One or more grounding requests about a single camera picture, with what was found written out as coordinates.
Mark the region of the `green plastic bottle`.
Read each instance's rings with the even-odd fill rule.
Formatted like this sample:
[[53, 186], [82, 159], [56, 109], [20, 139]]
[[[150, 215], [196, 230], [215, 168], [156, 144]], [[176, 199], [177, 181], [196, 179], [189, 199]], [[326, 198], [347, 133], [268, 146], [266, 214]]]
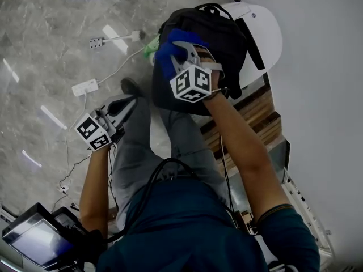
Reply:
[[152, 53], [156, 52], [159, 48], [159, 37], [160, 35], [154, 37], [143, 49], [143, 55], [148, 58]]

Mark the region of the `wooden slatted platform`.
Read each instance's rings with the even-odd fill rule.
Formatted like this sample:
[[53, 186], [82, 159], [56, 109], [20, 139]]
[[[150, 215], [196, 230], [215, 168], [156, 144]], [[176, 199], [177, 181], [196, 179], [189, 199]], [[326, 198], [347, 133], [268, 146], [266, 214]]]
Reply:
[[[252, 94], [233, 104], [252, 130], [265, 146], [268, 146], [281, 135], [281, 116], [275, 111], [272, 91], [269, 85], [263, 85]], [[200, 127], [200, 131], [212, 150], [219, 173], [225, 174], [235, 167], [225, 143], [220, 143], [220, 134], [215, 122], [210, 120]]]

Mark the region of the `dark grey metal panel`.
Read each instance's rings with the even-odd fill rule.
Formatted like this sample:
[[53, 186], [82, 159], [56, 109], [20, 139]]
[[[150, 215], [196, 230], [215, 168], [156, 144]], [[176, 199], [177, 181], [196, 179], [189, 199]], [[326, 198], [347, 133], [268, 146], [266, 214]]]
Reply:
[[[289, 164], [290, 143], [282, 137], [268, 146], [268, 154], [280, 183], [283, 182]], [[235, 211], [251, 210], [242, 179], [236, 167], [228, 171], [231, 199]]]

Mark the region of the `white metal rail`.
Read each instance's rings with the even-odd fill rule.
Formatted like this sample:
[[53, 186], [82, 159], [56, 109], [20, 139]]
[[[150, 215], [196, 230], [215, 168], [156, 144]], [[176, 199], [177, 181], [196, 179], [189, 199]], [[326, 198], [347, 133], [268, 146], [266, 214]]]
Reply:
[[333, 263], [335, 253], [328, 238], [328, 233], [324, 229], [319, 218], [314, 214], [312, 208], [308, 205], [303, 194], [293, 182], [288, 170], [284, 168], [281, 186], [286, 193], [290, 204], [294, 206], [297, 213], [302, 217], [305, 225], [312, 233], [315, 242], [319, 248], [320, 270], [328, 270]]

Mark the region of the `person's left forearm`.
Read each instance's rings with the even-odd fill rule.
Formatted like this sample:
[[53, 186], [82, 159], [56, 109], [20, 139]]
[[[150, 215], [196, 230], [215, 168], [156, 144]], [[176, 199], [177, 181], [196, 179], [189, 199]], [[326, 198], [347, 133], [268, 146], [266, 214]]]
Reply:
[[108, 155], [109, 146], [91, 154], [79, 202], [80, 220], [88, 231], [108, 236]]

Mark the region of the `person's teal shirt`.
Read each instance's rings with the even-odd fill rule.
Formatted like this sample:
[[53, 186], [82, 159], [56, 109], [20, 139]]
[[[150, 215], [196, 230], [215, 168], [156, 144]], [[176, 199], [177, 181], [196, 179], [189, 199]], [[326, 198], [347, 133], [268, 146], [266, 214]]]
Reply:
[[[319, 272], [314, 237], [289, 204], [257, 228], [271, 253], [298, 272]], [[96, 272], [268, 272], [258, 241], [236, 229], [214, 191], [191, 178], [154, 185], [133, 228], [99, 258]]]

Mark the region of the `person's right forearm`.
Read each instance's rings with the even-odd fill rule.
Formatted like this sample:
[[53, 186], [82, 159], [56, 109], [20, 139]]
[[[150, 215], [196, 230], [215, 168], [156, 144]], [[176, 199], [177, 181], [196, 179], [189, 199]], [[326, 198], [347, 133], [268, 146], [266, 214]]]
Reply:
[[292, 207], [265, 145], [219, 91], [203, 101], [237, 167], [256, 220], [278, 207]]

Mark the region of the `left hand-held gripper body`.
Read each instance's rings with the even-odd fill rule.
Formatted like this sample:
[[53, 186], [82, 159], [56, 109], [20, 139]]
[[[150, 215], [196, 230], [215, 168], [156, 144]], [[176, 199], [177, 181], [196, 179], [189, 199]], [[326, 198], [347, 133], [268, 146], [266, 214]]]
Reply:
[[123, 124], [117, 124], [104, 110], [96, 108], [76, 125], [74, 130], [92, 151], [97, 151], [112, 143], [117, 144], [124, 136]]

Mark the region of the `white smart toilet rounded lid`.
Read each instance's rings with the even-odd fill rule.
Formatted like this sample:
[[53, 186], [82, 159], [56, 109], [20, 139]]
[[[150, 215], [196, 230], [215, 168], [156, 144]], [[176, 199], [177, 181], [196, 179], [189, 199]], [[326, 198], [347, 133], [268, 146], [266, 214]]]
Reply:
[[239, 75], [240, 87], [245, 88], [267, 73], [280, 59], [282, 33], [275, 16], [263, 6], [232, 2], [222, 7], [247, 39], [246, 59]]

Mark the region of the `person's right hand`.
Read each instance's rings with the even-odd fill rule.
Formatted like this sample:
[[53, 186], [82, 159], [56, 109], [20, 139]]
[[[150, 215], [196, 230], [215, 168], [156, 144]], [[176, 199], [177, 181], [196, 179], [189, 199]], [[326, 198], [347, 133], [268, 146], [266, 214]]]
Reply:
[[[209, 54], [207, 49], [196, 47], [196, 51], [198, 53], [199, 59], [201, 63], [213, 63], [216, 64], [216, 61], [213, 59], [213, 57]], [[214, 98], [219, 92], [221, 92], [221, 89], [219, 88], [219, 81], [221, 78], [221, 72], [219, 70], [212, 70], [211, 74], [211, 89], [212, 93], [210, 96], [208, 96], [206, 99], [210, 100]]]

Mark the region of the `person's grey trousers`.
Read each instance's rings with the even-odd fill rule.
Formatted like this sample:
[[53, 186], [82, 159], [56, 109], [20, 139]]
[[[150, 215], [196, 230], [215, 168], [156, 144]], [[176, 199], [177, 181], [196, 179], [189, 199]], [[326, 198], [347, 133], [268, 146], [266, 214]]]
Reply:
[[150, 109], [139, 99], [125, 126], [113, 168], [117, 225], [127, 236], [146, 233], [230, 234], [227, 191], [212, 151], [188, 114], [161, 111], [171, 141], [164, 163], [150, 147]]

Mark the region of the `person's left black shoe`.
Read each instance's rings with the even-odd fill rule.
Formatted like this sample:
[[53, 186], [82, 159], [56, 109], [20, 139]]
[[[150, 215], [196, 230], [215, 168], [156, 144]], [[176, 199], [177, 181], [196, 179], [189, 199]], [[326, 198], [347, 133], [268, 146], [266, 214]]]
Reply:
[[131, 78], [123, 78], [120, 82], [121, 90], [126, 95], [133, 95], [136, 97], [144, 97], [142, 89]]

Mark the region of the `white-handled toilet brush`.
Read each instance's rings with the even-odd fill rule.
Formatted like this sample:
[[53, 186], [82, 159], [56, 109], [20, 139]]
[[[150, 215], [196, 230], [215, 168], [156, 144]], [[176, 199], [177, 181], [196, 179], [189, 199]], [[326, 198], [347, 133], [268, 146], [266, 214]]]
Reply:
[[102, 37], [93, 38], [89, 41], [90, 49], [96, 49], [102, 47], [105, 43], [117, 40], [131, 40], [132, 42], [138, 42], [145, 38], [146, 33], [144, 31], [133, 31], [130, 35], [113, 37], [105, 39]]

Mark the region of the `black chest-mounted monitor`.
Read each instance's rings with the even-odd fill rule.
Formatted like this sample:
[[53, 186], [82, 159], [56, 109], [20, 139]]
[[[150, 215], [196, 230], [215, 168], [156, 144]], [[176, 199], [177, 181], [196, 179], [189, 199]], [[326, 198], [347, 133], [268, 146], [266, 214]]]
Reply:
[[106, 250], [100, 231], [87, 231], [67, 208], [36, 203], [2, 231], [2, 240], [47, 272], [85, 272]]

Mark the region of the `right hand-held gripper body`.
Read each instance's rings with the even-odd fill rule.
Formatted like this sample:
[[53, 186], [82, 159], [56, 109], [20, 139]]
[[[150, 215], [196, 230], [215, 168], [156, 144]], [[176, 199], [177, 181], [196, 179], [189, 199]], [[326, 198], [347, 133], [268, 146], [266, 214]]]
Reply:
[[223, 72], [220, 63], [201, 63], [198, 65], [186, 62], [184, 70], [170, 80], [174, 97], [176, 99], [195, 103], [211, 95], [212, 70]]

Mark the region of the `black backpack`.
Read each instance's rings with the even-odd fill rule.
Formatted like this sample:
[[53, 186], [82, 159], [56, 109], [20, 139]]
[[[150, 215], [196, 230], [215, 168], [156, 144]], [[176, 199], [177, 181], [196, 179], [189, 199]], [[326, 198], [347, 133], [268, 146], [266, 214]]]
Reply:
[[[242, 95], [239, 73], [247, 55], [258, 70], [264, 68], [258, 46], [242, 18], [233, 18], [221, 5], [207, 3], [194, 8], [180, 9], [161, 25], [159, 44], [163, 46], [173, 32], [186, 31], [196, 34], [207, 43], [212, 56], [222, 65], [225, 77], [220, 80], [227, 87], [226, 98], [238, 99]], [[153, 103], [158, 108], [208, 116], [203, 103], [183, 103], [172, 95], [166, 75], [159, 61], [155, 61], [152, 80]]]

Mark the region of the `blue cleaning cloth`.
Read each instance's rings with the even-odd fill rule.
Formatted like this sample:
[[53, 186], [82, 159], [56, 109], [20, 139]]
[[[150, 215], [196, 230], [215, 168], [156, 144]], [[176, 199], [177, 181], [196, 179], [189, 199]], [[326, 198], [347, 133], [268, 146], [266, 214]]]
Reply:
[[188, 58], [187, 51], [184, 48], [173, 44], [175, 41], [187, 42], [189, 44], [201, 45], [208, 47], [207, 42], [202, 41], [199, 36], [190, 31], [173, 29], [167, 36], [167, 41], [164, 42], [155, 54], [155, 64], [159, 64], [163, 70], [165, 80], [171, 80], [175, 77], [176, 71], [172, 63], [171, 56], [174, 56], [179, 61], [186, 61]]

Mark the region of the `white power strip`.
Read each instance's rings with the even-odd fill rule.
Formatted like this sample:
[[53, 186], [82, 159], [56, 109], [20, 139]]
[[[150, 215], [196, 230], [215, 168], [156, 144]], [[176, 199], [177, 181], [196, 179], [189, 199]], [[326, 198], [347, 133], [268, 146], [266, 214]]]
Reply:
[[76, 84], [71, 88], [75, 97], [86, 95], [90, 92], [97, 91], [98, 89], [99, 85], [96, 79], [91, 79], [86, 82]]

